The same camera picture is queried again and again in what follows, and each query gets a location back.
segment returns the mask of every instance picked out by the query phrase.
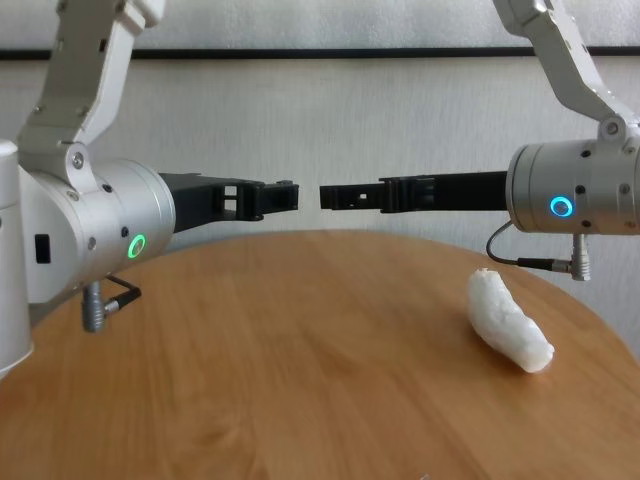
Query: white wall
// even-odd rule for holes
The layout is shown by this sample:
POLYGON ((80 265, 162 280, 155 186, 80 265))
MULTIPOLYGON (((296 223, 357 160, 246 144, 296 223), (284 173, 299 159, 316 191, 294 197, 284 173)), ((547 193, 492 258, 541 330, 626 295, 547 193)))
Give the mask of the white wall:
MULTIPOLYGON (((640 59, 596 61, 610 88, 640 110, 640 59)), ((41 63, 0 63, 2 136, 17 134, 43 75, 41 63)), ((594 135, 594 122, 555 101, 533 58, 137 62, 118 120, 94 150, 160 171, 301 185, 298 213, 188 233, 203 242, 244 232, 353 227, 482 251, 505 214, 326 212, 319 210, 318 185, 506 169, 522 144, 594 135)), ((570 253, 568 236, 509 235, 515 246, 497 245, 504 255, 570 253)), ((599 313, 640 354, 638 247, 636 238, 593 238, 590 283, 546 278, 599 313)))
MULTIPOLYGON (((69 8, 74 1, 68 0, 69 8)), ((0 48, 51 48, 55 0, 0 0, 0 48)), ((529 43, 492 0, 168 0, 138 48, 487 47, 529 43)), ((640 45, 636 0, 565 0, 587 45, 640 45)))

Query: black cable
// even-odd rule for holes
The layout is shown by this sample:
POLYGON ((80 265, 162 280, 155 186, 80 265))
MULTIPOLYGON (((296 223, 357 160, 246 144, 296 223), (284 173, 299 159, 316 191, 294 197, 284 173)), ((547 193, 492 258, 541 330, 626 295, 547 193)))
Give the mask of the black cable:
POLYGON ((109 302, 116 302, 118 304, 118 310, 122 310, 124 307, 129 305, 131 302, 134 302, 138 298, 142 296, 142 290, 135 285, 122 280, 121 278, 114 277, 113 275, 107 275, 107 280, 115 283, 116 285, 120 285, 127 289, 126 292, 116 295, 109 299, 109 302))
POLYGON ((507 223, 501 226, 498 230, 493 232, 493 235, 491 235, 491 237, 489 237, 489 240, 487 241, 486 249, 487 249, 487 255, 489 255, 489 258, 494 262, 502 263, 504 265, 517 266, 518 265, 517 260, 510 260, 508 258, 498 257, 497 255, 494 255, 493 251, 491 250, 491 245, 493 244, 494 240, 498 238, 500 235, 502 235, 502 233, 504 233, 504 231, 507 230, 511 225, 513 225, 513 223, 511 223, 511 220, 509 220, 507 223))
POLYGON ((498 230, 496 230, 489 240, 487 241, 487 255, 494 262, 501 263, 503 265, 513 265, 516 267, 522 268, 533 268, 535 270, 547 270, 549 272, 559 271, 554 270, 553 266, 555 263, 561 263, 560 260, 556 260, 554 258, 518 258, 517 260, 512 260, 509 258, 498 257, 491 250, 491 246, 496 238, 498 238, 505 230, 507 230, 513 223, 509 220, 503 226, 501 226, 498 230))

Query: green led ring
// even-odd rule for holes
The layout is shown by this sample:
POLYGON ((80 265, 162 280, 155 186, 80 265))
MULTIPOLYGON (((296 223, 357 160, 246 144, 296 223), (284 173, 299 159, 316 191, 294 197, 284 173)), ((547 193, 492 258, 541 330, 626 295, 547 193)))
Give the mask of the green led ring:
POLYGON ((129 244, 129 258, 134 259, 142 253, 147 245, 147 237, 142 234, 136 235, 129 244))

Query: robotic arm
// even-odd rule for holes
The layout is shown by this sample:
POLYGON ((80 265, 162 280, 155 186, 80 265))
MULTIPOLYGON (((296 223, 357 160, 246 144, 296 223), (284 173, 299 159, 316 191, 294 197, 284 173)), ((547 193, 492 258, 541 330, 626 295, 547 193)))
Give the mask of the robotic arm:
POLYGON ((558 100, 593 118, 597 137, 527 145, 506 172, 382 179, 383 184, 321 187, 322 208, 507 210, 510 222, 487 243, 492 259, 521 267, 590 277, 586 235, 637 235, 638 117, 600 78, 575 20, 559 0, 494 0, 505 28, 528 38, 558 100), (493 240, 511 224, 524 232, 573 234, 571 260, 501 259, 493 240))
POLYGON ((135 38, 165 0, 60 0, 60 25, 38 104, 17 148, 0 142, 0 378, 31 352, 31 326, 82 291, 83 326, 140 296, 113 276, 165 252, 175 233, 296 210, 298 186, 158 174, 93 162, 89 145, 118 111, 135 38), (126 290, 104 300, 100 281, 126 290))
MULTIPOLYGON (((640 233, 638 118, 604 86, 560 1, 494 4, 507 30, 532 42, 558 99, 599 122, 596 138, 524 146, 504 172, 321 187, 322 208, 508 211, 510 222, 487 245, 493 259, 586 280, 587 234, 640 233), (573 234, 571 260, 496 257, 491 242, 511 223, 573 234)), ((134 39, 163 12, 164 0, 58 4, 42 97, 18 147, 0 141, 0 378, 29 355, 31 325, 79 291, 84 327, 99 331, 140 295, 113 274, 161 255, 174 233, 297 208, 298 187, 287 181, 160 175, 130 160, 92 161, 87 147, 115 118, 134 39), (125 293, 103 300, 105 278, 125 293)))

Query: cable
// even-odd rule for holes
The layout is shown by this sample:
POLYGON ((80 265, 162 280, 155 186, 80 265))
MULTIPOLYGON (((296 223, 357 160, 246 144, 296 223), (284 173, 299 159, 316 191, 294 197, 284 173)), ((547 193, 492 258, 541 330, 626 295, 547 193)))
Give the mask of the cable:
POLYGON ((511 223, 511 220, 509 220, 507 223, 501 226, 498 230, 496 230, 493 233, 493 235, 489 237, 489 241, 487 241, 487 255, 489 255, 489 258, 494 262, 502 263, 504 265, 518 265, 517 260, 510 260, 507 258, 498 257, 494 255, 494 253, 491 251, 491 245, 493 244, 494 240, 498 238, 500 235, 502 235, 502 233, 504 233, 504 231, 507 230, 511 225, 513 224, 511 223))
POLYGON ((134 302, 138 298, 142 296, 142 291, 140 288, 135 285, 122 280, 121 278, 114 277, 113 275, 107 275, 107 280, 113 282, 121 287, 127 289, 126 292, 116 295, 115 297, 110 298, 105 306, 107 314, 112 315, 115 312, 122 310, 124 307, 129 305, 131 302, 134 302))

